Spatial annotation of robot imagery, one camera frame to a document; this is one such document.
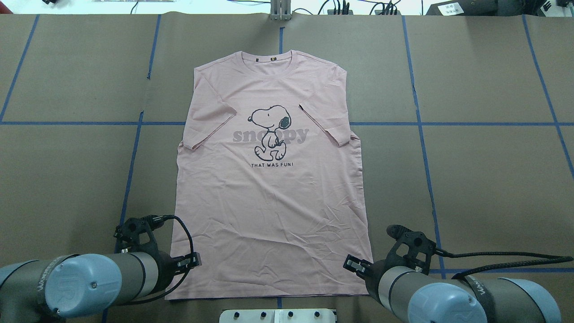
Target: dog's black ear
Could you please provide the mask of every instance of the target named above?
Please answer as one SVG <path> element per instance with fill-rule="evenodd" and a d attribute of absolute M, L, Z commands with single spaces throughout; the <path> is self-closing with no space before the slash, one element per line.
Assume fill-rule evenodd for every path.
<path fill-rule="evenodd" d="M 285 130 L 289 126 L 291 126 L 291 118 L 283 117 L 283 119 L 281 119 L 281 122 L 279 122 L 279 128 Z"/>

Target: red object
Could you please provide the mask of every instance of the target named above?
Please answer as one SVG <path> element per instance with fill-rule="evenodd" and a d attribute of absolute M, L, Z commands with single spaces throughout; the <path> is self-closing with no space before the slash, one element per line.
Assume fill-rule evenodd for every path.
<path fill-rule="evenodd" d="M 10 11 L 10 9 L 8 9 L 8 7 L 4 5 L 2 1 L 0 1 L 0 13 L 13 13 L 13 12 Z"/>

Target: light blue joint cap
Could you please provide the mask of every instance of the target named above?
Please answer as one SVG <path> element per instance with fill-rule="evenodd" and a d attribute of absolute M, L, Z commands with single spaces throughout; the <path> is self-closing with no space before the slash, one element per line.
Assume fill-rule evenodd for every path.
<path fill-rule="evenodd" d="M 89 316 L 110 307 L 122 274 L 110 258 L 89 253 L 59 264 L 46 281 L 46 304 L 64 318 Z"/>
<path fill-rule="evenodd" d="M 418 289 L 410 298 L 410 323 L 487 323 L 478 300 L 462 288 L 432 283 Z"/>
<path fill-rule="evenodd" d="M 560 309 L 558 304 L 550 295 L 550 293 L 542 286 L 535 282 L 531 282 L 526 279 L 513 279 L 513 278 L 499 278 L 508 280 L 509 282 L 515 283 L 524 292 L 526 292 L 532 300 L 538 305 L 542 316 L 546 320 L 546 323 L 560 323 L 562 322 L 562 317 L 560 316 Z"/>

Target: wrinkled fabric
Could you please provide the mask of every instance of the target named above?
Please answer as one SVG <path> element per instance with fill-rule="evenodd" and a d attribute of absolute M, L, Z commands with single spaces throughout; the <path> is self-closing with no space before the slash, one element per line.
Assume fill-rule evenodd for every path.
<path fill-rule="evenodd" d="M 167 299 L 367 294 L 343 269 L 373 258 L 346 76 L 299 51 L 194 69 L 175 214 L 203 265 Z M 171 254 L 188 252 L 174 224 Z"/>

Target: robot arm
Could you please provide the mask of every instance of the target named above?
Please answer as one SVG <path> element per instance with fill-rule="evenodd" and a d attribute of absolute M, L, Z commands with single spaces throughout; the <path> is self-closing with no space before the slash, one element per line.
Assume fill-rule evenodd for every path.
<path fill-rule="evenodd" d="M 157 297 L 133 302 L 166 289 L 176 275 L 184 274 L 181 283 L 201 265 L 189 234 L 190 254 L 172 258 L 158 250 L 152 231 L 172 218 L 183 224 L 174 216 L 128 219 L 114 235 L 122 253 L 67 255 L 0 268 L 0 323 L 63 322 L 163 297 L 179 283 Z M 147 234 L 149 242 L 141 244 L 141 234 Z"/>
<path fill-rule="evenodd" d="M 370 263 L 351 255 L 343 267 L 355 272 L 365 281 L 369 295 L 391 311 L 404 323 L 560 323 L 556 301 L 542 286 L 524 279 L 478 280 L 467 272 L 451 280 L 428 276 L 430 259 L 434 254 L 449 257 L 484 254 L 509 255 L 511 253 L 474 253 L 453 255 L 436 248 L 422 232 L 399 226 L 389 226 L 389 236 L 397 243 L 385 260 Z M 407 255 L 396 254 L 398 247 L 406 244 Z M 417 255 L 426 255 L 426 261 Z M 545 257 L 551 260 L 520 262 L 520 266 L 541 263 L 572 261 L 571 257 L 512 253 Z M 516 267 L 516 263 L 501 264 Z M 482 270 L 492 269 L 485 266 Z"/>

